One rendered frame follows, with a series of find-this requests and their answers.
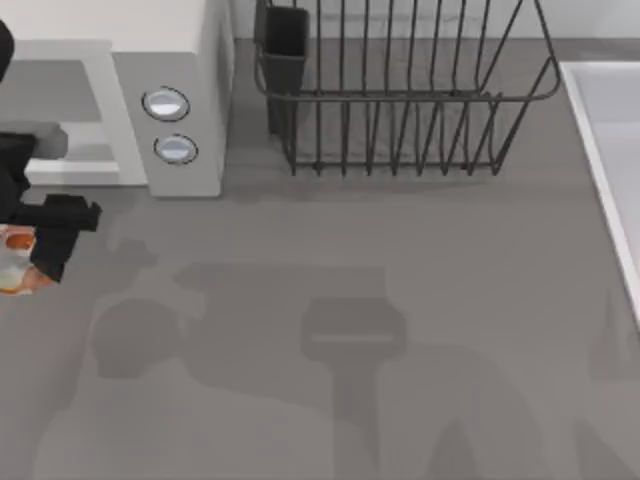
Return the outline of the pale grey rounded box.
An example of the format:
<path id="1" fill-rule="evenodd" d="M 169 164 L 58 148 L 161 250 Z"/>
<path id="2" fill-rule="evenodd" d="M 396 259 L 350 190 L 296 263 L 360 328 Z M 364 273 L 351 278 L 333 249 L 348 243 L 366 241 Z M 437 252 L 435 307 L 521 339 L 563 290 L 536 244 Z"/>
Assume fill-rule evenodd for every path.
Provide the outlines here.
<path id="1" fill-rule="evenodd" d="M 35 137 L 33 158 L 59 160 L 69 151 L 69 136 L 62 125 L 56 122 L 35 122 L 31 125 Z"/>

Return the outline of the pale microwave door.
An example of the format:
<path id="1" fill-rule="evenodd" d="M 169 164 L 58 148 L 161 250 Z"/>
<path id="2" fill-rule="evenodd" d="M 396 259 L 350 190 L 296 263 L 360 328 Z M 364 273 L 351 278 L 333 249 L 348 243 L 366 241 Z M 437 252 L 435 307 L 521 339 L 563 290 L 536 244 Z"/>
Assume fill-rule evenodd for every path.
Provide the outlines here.
<path id="1" fill-rule="evenodd" d="M 36 185 L 147 183 L 108 40 L 16 41 L 0 82 L 0 123 L 56 122 L 69 136 L 62 159 L 36 158 Z"/>

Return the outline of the small silver microwave knob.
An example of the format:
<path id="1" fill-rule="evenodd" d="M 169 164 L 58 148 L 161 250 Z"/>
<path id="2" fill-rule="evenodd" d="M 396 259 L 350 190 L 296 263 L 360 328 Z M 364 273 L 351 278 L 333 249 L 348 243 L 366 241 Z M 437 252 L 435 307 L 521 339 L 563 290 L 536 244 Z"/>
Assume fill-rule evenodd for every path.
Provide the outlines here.
<path id="1" fill-rule="evenodd" d="M 154 141 L 155 155 L 167 164 L 186 165 L 199 154 L 198 146 L 188 136 L 173 134 Z"/>

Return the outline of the large silver microwave knob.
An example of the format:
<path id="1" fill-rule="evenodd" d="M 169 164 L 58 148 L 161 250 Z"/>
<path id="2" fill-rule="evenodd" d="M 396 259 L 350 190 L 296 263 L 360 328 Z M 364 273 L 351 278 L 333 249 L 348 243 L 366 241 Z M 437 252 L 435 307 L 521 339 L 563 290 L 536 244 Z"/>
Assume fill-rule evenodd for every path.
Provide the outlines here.
<path id="1" fill-rule="evenodd" d="M 142 96 L 141 104 L 147 115 L 161 122 L 178 122 L 191 110 L 187 96 L 168 86 L 146 91 Z"/>

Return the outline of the pale microwave oven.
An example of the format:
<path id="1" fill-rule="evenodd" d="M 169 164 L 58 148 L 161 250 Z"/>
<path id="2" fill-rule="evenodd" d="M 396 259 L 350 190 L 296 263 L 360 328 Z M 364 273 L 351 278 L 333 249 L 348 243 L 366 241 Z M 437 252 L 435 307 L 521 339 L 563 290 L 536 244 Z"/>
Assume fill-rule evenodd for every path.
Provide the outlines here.
<path id="1" fill-rule="evenodd" d="M 160 198 L 221 192 L 234 78 L 229 0 L 0 0 L 15 46 L 25 40 L 108 40 L 150 193 Z M 185 94 L 190 113 L 161 122 L 142 108 L 146 91 Z M 186 165 L 167 164 L 157 138 L 180 134 L 198 146 Z"/>

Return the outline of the dark grey utensil holder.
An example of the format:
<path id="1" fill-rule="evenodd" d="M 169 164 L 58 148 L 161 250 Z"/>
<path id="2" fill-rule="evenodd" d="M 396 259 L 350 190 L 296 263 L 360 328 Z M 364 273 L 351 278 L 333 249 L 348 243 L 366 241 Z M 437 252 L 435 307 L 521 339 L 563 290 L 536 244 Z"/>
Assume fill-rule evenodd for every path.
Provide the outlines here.
<path id="1" fill-rule="evenodd" d="M 279 6 L 256 0 L 254 44 L 262 74 L 268 130 L 281 139 L 291 131 L 293 99 L 302 89 L 308 58 L 310 13 L 296 5 Z"/>

